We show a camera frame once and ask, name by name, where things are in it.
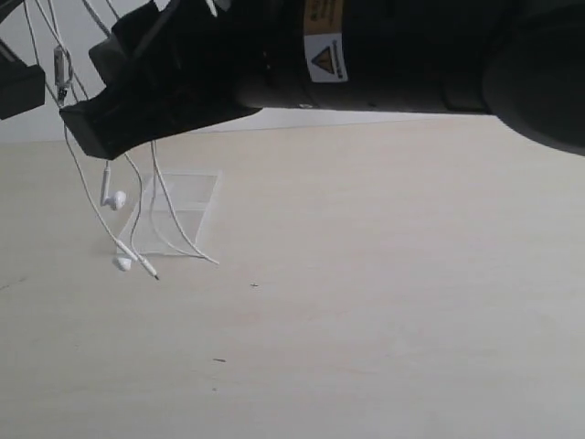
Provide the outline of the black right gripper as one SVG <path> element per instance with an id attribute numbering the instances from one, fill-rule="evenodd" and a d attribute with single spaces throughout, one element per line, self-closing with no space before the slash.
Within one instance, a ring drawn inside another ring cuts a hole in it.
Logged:
<path id="1" fill-rule="evenodd" d="M 265 108 L 311 104 L 304 1 L 148 1 L 90 48 L 99 95 L 59 111 L 82 151 L 115 159 L 137 145 Z"/>

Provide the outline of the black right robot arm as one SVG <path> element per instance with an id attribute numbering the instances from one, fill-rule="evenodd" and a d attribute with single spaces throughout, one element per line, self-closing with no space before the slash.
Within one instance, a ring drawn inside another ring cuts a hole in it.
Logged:
<path id="1" fill-rule="evenodd" d="M 90 50 L 97 96 L 60 115 L 86 155 L 264 108 L 489 115 L 584 152 L 581 1 L 172 1 Z"/>

